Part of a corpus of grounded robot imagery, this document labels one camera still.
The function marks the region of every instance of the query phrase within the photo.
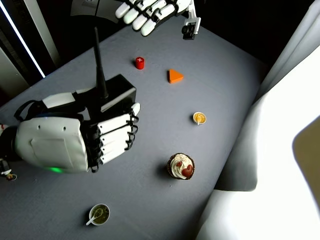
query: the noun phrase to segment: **white led light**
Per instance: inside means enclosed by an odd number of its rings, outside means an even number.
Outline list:
[[[20,32],[18,31],[16,25],[14,24],[14,22],[12,21],[11,17],[9,16],[9,13],[7,12],[5,6],[3,5],[2,1],[0,0],[0,8],[2,9],[4,15],[6,16],[6,18],[8,19],[11,27],[13,28],[15,34],[18,36],[20,42],[22,43],[22,45],[24,46],[25,50],[27,51],[27,53],[29,54],[31,60],[33,61],[34,65],[36,66],[36,68],[38,69],[39,73],[41,74],[41,76],[43,78],[45,78],[45,74],[44,72],[41,70],[40,66],[38,65],[36,59],[34,58],[34,56],[32,55],[30,49],[28,48],[26,42],[24,41],[24,39],[22,38]]]

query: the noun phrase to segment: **gray table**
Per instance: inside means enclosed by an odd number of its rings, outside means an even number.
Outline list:
[[[183,17],[148,37],[127,27],[100,44],[106,79],[123,74],[141,103],[133,148],[98,173],[58,174],[14,162],[15,182],[0,181],[1,239],[185,240],[197,221],[232,149],[265,66],[200,28],[183,40]],[[132,61],[145,58],[144,70]],[[15,125],[15,110],[30,99],[95,85],[93,49],[67,63],[0,108],[0,122]],[[167,70],[184,74],[176,84]],[[191,121],[202,111],[207,123]],[[174,153],[195,161],[191,180],[170,178],[164,165]],[[109,221],[87,227],[89,209],[105,203]]]

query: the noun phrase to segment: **chocolate cupcake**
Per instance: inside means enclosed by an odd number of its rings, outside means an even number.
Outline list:
[[[195,162],[186,154],[172,155],[166,165],[171,177],[179,180],[189,180],[195,172]]]

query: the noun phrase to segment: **orange block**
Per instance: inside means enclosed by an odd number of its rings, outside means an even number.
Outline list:
[[[184,76],[174,69],[169,70],[169,83],[174,84],[184,79]]]

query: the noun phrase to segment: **robotic hand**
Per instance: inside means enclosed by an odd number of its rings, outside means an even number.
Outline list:
[[[136,88],[122,75],[105,81],[95,33],[96,87],[27,101],[14,114],[19,126],[0,125],[0,174],[8,180],[12,160],[60,173],[97,172],[132,147],[140,111]]]
[[[118,19],[131,24],[135,31],[141,30],[145,37],[156,27],[184,11],[189,18],[182,28],[183,39],[193,40],[198,34],[201,18],[197,17],[194,0],[126,0],[115,12]]]

